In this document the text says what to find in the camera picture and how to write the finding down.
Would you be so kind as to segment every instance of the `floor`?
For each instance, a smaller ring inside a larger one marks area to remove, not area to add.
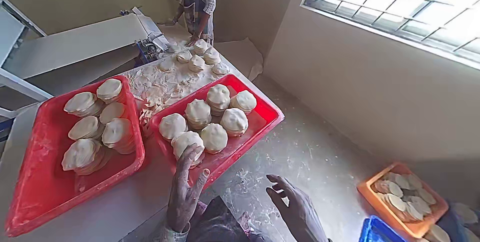
[[[236,218],[246,211],[254,229],[273,241],[294,242],[265,191],[271,185],[265,175],[281,175],[311,197],[329,238],[358,241],[363,220],[374,212],[356,185],[388,163],[357,147],[263,74],[253,83],[280,107],[285,120],[219,177],[200,200],[208,203],[221,196]],[[164,213],[158,212],[122,241],[146,237]]]

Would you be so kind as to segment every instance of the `man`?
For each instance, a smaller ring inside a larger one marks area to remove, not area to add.
[[[247,237],[219,197],[210,202],[207,208],[203,206],[203,203],[198,202],[210,171],[204,169],[191,188],[188,186],[187,180],[189,167],[200,150],[201,147],[196,143],[189,145],[178,159],[166,212],[166,222],[159,225],[157,233],[153,234],[151,240],[154,242],[270,241],[264,237],[260,239]],[[266,189],[267,194],[298,242],[331,242],[325,236],[318,215],[307,194],[283,177],[267,175],[267,179],[275,183],[271,188]],[[288,206],[282,198],[288,198]]]
[[[188,32],[191,34],[187,46],[190,47],[199,39],[213,44],[213,12],[217,5],[216,0],[180,0],[177,8],[177,15],[169,19],[165,25],[175,25],[179,18],[185,13]]]

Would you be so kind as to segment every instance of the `forearm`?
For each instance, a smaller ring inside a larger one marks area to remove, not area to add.
[[[149,242],[185,242],[187,241],[189,230],[190,224],[188,224],[182,233],[178,233],[172,230],[166,222],[162,222],[148,240]]]
[[[208,23],[208,19],[210,18],[210,15],[205,13],[204,11],[202,11],[200,13],[200,23],[198,24],[198,27],[195,31],[196,33],[196,36],[200,36],[200,34],[202,33],[202,31],[205,29],[205,27],[207,26],[207,23]]]
[[[180,17],[182,16],[183,14],[183,11],[184,11],[184,7],[182,4],[179,4],[178,7],[177,7],[177,14],[175,15],[175,19],[177,22],[178,20],[180,19]]]

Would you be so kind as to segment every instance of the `window grill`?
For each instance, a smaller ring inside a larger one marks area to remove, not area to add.
[[[480,0],[305,0],[304,5],[480,62]]]

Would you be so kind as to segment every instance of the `stack of dough rounds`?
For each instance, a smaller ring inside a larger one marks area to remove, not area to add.
[[[207,153],[217,154],[227,146],[229,137],[222,126],[211,123],[201,130],[201,139]]]
[[[158,125],[158,131],[162,137],[171,142],[175,136],[188,131],[187,122],[181,114],[164,116]]]
[[[213,73],[218,75],[224,75],[230,72],[230,68],[223,62],[216,63],[212,68]]]
[[[424,237],[430,242],[450,242],[448,233],[436,224],[430,226],[430,230],[428,230]]]
[[[230,107],[238,108],[248,115],[253,109],[255,109],[255,107],[257,107],[257,99],[252,93],[243,90],[230,99]]]
[[[193,50],[195,51],[195,54],[197,55],[203,55],[208,49],[207,42],[203,39],[198,40],[195,42],[193,45]]]
[[[135,140],[130,120],[114,118],[105,125],[102,142],[106,147],[117,150],[120,154],[130,154],[135,151]]]
[[[229,89],[220,83],[210,87],[207,93],[207,103],[212,109],[212,115],[222,116],[230,104]]]
[[[188,68],[194,73],[199,73],[204,70],[205,60],[198,55],[194,55],[188,62]]]
[[[95,139],[98,140],[105,129],[105,125],[99,122],[96,116],[87,116],[76,122],[68,132],[68,138],[72,140],[78,139]]]
[[[410,190],[410,184],[408,181],[408,178],[402,176],[401,174],[396,174],[392,172],[388,172],[385,174],[385,177],[387,180],[395,182],[400,188],[405,189],[405,190]]]
[[[420,181],[417,176],[415,176],[414,174],[409,174],[406,176],[412,190],[420,190],[423,188],[422,181]]]
[[[217,63],[220,63],[220,53],[215,48],[210,47],[203,54],[203,60],[205,60],[205,63],[207,63],[208,65],[215,65]]]
[[[80,139],[63,154],[63,171],[73,170],[78,175],[89,175],[104,167],[111,153],[94,139]]]
[[[402,201],[402,199],[400,199],[398,196],[395,196],[391,193],[387,193],[387,194],[381,194],[381,193],[378,193],[377,194],[380,199],[383,201],[383,203],[386,204],[386,206],[388,208],[390,208],[390,210],[392,210],[392,212],[401,220],[401,221],[404,221],[405,220],[405,213],[407,211],[407,204]]]
[[[96,90],[96,95],[106,104],[118,101],[122,91],[122,82],[119,79],[107,79]]]
[[[245,113],[238,108],[227,109],[223,113],[220,125],[225,128],[228,136],[242,136],[247,131],[248,119]]]
[[[431,214],[432,209],[421,197],[418,196],[408,196],[407,201],[411,202],[413,207],[417,209],[418,212],[422,213],[424,216]]]
[[[429,205],[435,205],[437,203],[437,200],[435,200],[434,196],[425,189],[419,189],[417,192],[418,196],[421,197]]]
[[[81,92],[70,98],[63,110],[78,117],[99,116],[105,103],[90,92]]]
[[[100,114],[100,122],[107,124],[112,122],[114,118],[127,118],[126,116],[125,105],[120,102],[112,102],[103,109]]]
[[[372,188],[376,192],[380,192],[383,194],[393,194],[397,197],[403,197],[402,189],[392,181],[388,180],[377,180],[373,185]]]
[[[210,106],[203,99],[194,99],[187,104],[185,115],[189,125],[195,130],[205,128],[212,122],[212,114]]]
[[[184,132],[180,135],[177,135],[172,140],[173,154],[175,155],[175,158],[177,158],[177,160],[183,154],[185,148],[193,144],[197,144],[198,146],[200,146],[201,152],[195,156],[193,162],[190,165],[190,168],[194,168],[195,166],[199,165],[204,159],[204,141],[200,138],[200,135],[198,135],[198,133],[193,131]]]
[[[406,203],[405,222],[423,221],[423,213],[418,211],[412,202]]]
[[[455,214],[457,214],[465,224],[475,224],[479,221],[477,214],[466,204],[456,202],[452,208]]]
[[[188,61],[190,61],[191,58],[192,58],[192,53],[189,50],[186,50],[177,54],[177,60],[180,63],[188,63]]]

